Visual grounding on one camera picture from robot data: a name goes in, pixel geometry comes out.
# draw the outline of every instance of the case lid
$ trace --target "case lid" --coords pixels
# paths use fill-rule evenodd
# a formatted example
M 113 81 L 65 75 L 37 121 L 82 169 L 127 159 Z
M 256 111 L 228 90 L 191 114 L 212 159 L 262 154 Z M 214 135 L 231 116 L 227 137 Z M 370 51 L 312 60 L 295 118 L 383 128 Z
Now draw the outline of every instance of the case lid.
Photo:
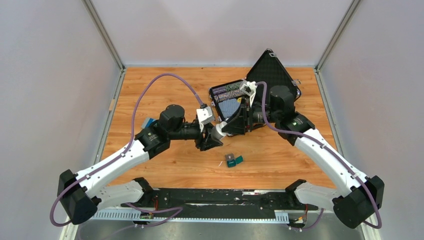
M 267 104 L 270 101 L 270 89 L 276 85 L 283 85 L 288 87 L 290 93 L 293 94 L 295 101 L 302 94 L 296 83 L 293 81 L 292 77 L 277 58 L 277 55 L 270 48 L 267 48 L 263 52 L 262 56 L 260 56 L 257 62 L 253 65 L 253 67 L 246 75 L 246 80 L 250 82 L 266 82 Z M 263 91 L 264 87 L 262 85 L 257 86 L 256 96 L 254 98 L 255 102 L 262 102 Z

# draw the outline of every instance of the white arm segment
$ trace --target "white arm segment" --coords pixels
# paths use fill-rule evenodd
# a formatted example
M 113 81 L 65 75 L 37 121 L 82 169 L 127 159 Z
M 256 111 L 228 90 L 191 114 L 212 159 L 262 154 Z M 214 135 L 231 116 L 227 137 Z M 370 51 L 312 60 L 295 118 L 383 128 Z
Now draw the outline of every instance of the white arm segment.
M 304 134 L 309 135 L 315 139 L 318 139 L 321 143 L 327 146 L 329 149 L 334 151 L 363 181 L 366 182 L 365 173 L 358 170 L 352 164 L 350 164 L 346 159 L 341 156 L 334 148 L 324 140 L 323 136 L 317 129 L 309 129 Z M 316 142 L 306 138 L 298 137 L 294 145 L 308 155 L 317 165 L 320 167 L 324 173 L 329 176 L 331 181 L 335 184 L 337 191 L 343 197 L 346 197 L 350 194 L 351 187 L 358 188 L 360 186 L 359 182 L 354 179 L 354 177 L 349 174 L 347 169 L 327 150 L 321 148 Z
M 118 206 L 122 203 L 135 203 L 143 196 L 143 188 L 134 180 L 121 185 L 103 187 L 97 197 L 101 202 L 97 210 Z
M 94 169 L 105 165 L 107 162 L 110 162 L 116 156 L 120 155 L 124 149 L 127 147 L 125 145 L 123 148 L 119 149 L 112 155 L 108 156 L 106 159 L 100 161 L 96 165 L 88 167 L 84 170 L 78 171 L 78 176 L 76 179 L 80 179 L 83 176 L 91 173 Z M 122 156 L 116 162 L 112 163 L 105 169 L 89 176 L 89 179 L 84 180 L 80 183 L 81 187 L 86 187 L 87 191 L 85 193 L 88 197 L 93 198 L 99 194 L 99 191 L 110 183 L 112 180 L 122 175 L 129 169 L 137 166 L 141 163 L 147 162 L 149 160 L 149 153 L 143 151 L 144 146 L 140 141 L 134 141 L 131 148 L 126 152 L 125 156 Z
M 333 210 L 333 199 L 338 198 L 340 193 L 336 189 L 312 185 L 309 182 L 302 183 L 294 191 L 296 198 L 302 204 L 312 204 L 319 208 Z

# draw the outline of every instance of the green object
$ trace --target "green object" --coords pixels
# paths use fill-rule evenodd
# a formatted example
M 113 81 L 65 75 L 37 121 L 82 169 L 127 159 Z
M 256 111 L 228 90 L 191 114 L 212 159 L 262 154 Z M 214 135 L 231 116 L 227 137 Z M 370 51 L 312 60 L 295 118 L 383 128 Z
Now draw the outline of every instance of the green object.
M 235 167 L 237 165 L 236 160 L 235 159 L 230 159 L 226 161 L 226 165 L 229 168 Z
M 235 164 L 240 164 L 240 163 L 242 163 L 243 162 L 243 157 L 242 156 L 238 156 L 236 159 L 235 159 Z

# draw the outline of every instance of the gray wall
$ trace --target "gray wall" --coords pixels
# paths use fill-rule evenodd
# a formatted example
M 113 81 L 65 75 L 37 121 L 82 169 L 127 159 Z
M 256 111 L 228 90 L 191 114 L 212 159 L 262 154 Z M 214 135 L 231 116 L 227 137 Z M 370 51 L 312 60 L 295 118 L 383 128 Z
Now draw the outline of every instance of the gray wall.
M 349 161 L 385 182 L 384 240 L 424 230 L 422 0 L 363 0 L 322 70 Z
M 318 63 L 351 0 L 93 0 L 127 65 Z
M 0 6 L 0 239 L 57 239 L 59 174 L 93 162 L 119 71 L 80 0 Z

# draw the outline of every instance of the wood grain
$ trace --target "wood grain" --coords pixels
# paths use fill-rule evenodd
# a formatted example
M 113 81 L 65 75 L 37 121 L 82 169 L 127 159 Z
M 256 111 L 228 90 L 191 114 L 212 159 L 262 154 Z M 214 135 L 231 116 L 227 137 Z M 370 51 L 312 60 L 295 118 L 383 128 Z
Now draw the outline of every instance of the wood grain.
M 130 139 L 130 122 L 135 102 L 146 85 L 157 75 L 174 73 L 187 80 L 201 99 L 210 104 L 208 89 L 243 78 L 248 67 L 130 67 L 125 75 L 117 107 L 108 133 L 102 159 L 120 149 Z M 312 68 L 288 68 L 293 79 L 301 81 L 302 96 L 296 110 L 308 117 L 334 147 L 334 139 Z M 169 104 L 185 109 L 187 120 L 194 119 L 199 107 L 190 90 L 178 79 L 165 76 L 157 80 L 141 100 L 135 132 L 146 117 L 157 118 Z M 244 136 L 226 137 L 224 146 L 200 152 L 192 140 L 176 140 L 165 152 L 140 164 L 111 184 L 146 178 L 157 188 L 284 189 L 297 179 L 333 188 L 330 179 L 304 153 L 267 127 Z M 228 168 L 224 155 L 242 155 L 244 162 Z

